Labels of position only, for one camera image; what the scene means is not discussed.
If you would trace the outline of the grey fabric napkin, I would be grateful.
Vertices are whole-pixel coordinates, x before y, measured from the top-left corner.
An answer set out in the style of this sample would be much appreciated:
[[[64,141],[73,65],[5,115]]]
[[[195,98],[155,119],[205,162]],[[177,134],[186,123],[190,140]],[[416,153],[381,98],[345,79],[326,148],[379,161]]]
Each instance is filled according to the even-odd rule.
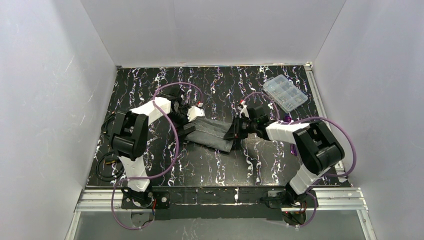
[[[234,141],[225,140],[224,136],[229,131],[231,125],[228,122],[200,117],[184,125],[183,128],[188,130],[190,127],[195,127],[193,132],[186,135],[186,140],[229,153],[232,150]]]

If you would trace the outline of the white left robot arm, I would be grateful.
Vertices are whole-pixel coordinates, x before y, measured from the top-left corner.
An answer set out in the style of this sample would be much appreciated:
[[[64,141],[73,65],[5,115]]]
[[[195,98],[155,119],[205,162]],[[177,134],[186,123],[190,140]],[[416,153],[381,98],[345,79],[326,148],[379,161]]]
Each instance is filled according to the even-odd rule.
[[[127,186],[135,192],[145,192],[152,179],[164,176],[176,163],[173,158],[170,166],[163,172],[149,176],[143,155],[147,149],[150,125],[165,118],[174,134],[175,156],[180,151],[178,127],[204,117],[204,95],[195,105],[184,102],[185,92],[173,84],[160,87],[147,103],[128,111],[118,111],[109,136],[109,146],[122,162],[127,177]]]

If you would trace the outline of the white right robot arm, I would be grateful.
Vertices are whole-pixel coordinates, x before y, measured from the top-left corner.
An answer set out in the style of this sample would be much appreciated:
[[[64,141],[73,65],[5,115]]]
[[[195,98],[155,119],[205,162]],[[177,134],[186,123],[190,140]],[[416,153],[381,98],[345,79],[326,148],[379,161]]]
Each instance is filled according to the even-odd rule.
[[[241,107],[224,135],[225,140],[241,140],[256,134],[267,141],[295,145],[301,159],[300,169],[286,185],[286,193],[305,194],[308,188],[345,157],[345,152],[328,126],[321,120],[288,123],[271,120],[262,107]]]

